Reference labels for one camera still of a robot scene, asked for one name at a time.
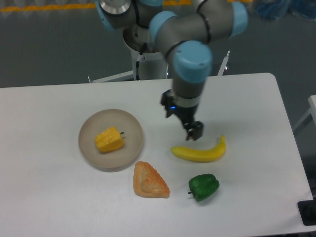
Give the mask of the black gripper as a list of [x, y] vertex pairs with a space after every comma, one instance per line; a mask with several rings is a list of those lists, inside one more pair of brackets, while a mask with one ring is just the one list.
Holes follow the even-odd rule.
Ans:
[[167, 90], [162, 94], [161, 105], [166, 110], [166, 117], [175, 115], [181, 121], [183, 127], [187, 131], [186, 140], [198, 140], [203, 134], [204, 124], [200, 121], [194, 120], [194, 115], [197, 111], [198, 105], [181, 106], [176, 104], [176, 97], [172, 95], [172, 90]]

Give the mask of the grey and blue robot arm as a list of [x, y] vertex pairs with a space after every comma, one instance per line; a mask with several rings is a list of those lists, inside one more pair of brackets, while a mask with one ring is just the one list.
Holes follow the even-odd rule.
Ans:
[[248, 13], [239, 1], [195, 0], [194, 12], [179, 17], [163, 10], [160, 0], [98, 0], [101, 22], [108, 31], [123, 29], [123, 39], [134, 58], [135, 80], [172, 78], [161, 104], [166, 116], [175, 115], [187, 132], [187, 139], [203, 134], [203, 123], [196, 121], [213, 55], [208, 44], [242, 33]]

